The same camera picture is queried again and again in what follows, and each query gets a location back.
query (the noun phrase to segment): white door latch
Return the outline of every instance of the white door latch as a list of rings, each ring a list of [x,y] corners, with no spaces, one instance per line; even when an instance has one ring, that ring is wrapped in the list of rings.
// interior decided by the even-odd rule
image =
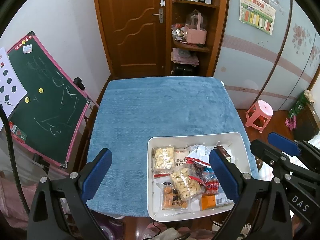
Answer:
[[[160,5],[161,5],[161,7],[165,6],[165,1],[164,1],[164,0],[161,0],[161,1],[160,1]]]

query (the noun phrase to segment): metal screw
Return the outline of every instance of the metal screw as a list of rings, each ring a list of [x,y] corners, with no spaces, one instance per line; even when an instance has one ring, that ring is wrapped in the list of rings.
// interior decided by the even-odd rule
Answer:
[[[47,177],[42,177],[42,178],[40,179],[40,182],[41,182],[41,183],[45,183],[45,182],[47,181],[47,179],[48,179]]]
[[[251,179],[251,175],[249,173],[244,173],[243,178],[244,179]]]
[[[275,181],[276,184],[279,184],[280,181],[281,181],[281,180],[280,180],[279,178],[277,178],[277,177],[274,177],[273,180]]]
[[[76,177],[78,177],[78,173],[77,172],[72,172],[72,173],[70,173],[69,177],[71,179],[75,179]]]

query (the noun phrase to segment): wall poster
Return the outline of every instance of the wall poster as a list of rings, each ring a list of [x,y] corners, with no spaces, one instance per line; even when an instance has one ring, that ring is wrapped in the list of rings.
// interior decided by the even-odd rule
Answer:
[[[263,0],[240,0],[239,20],[272,34],[276,9]]]

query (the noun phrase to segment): white wall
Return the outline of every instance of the white wall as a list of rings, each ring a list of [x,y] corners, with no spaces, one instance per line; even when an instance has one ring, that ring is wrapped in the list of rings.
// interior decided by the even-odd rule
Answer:
[[[311,89],[311,93],[315,100],[313,107],[317,115],[320,116],[320,77],[317,78],[315,84],[313,85],[313,88]]]
[[[27,0],[0,38],[10,49],[30,31],[67,75],[80,77],[89,94],[97,99],[110,76],[93,0]],[[0,146],[0,171],[10,167],[5,143]],[[32,176],[35,168],[28,168]]]

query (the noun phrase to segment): sliding wardrobe door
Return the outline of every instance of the sliding wardrobe door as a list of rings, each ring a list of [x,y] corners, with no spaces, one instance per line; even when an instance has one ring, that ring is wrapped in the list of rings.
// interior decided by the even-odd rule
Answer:
[[[318,66],[320,64],[320,36],[316,32],[316,39],[314,41],[314,44],[312,46],[312,50],[306,65],[306,68],[304,69],[299,81],[297,82],[296,86],[290,93],[289,97],[286,99],[286,101],[283,103],[283,105],[280,107],[281,110],[290,110],[293,104],[296,101],[296,98],[304,91],[306,90],[311,80],[313,79],[314,75],[316,74],[316,71],[318,69]]]
[[[265,84],[288,25],[290,0],[263,0],[276,9],[272,35],[239,20],[240,0],[230,0],[214,77],[225,83],[238,109],[248,109]]]
[[[315,37],[316,30],[313,24],[301,7],[293,1],[290,29],[284,49],[268,84],[259,97],[269,103],[274,111],[277,111],[287,98],[291,102],[296,100],[299,94],[298,88],[293,94],[292,91],[299,79],[302,79],[303,87],[311,82],[312,76],[305,72],[305,68]],[[286,108],[290,105],[290,101],[285,104]]]

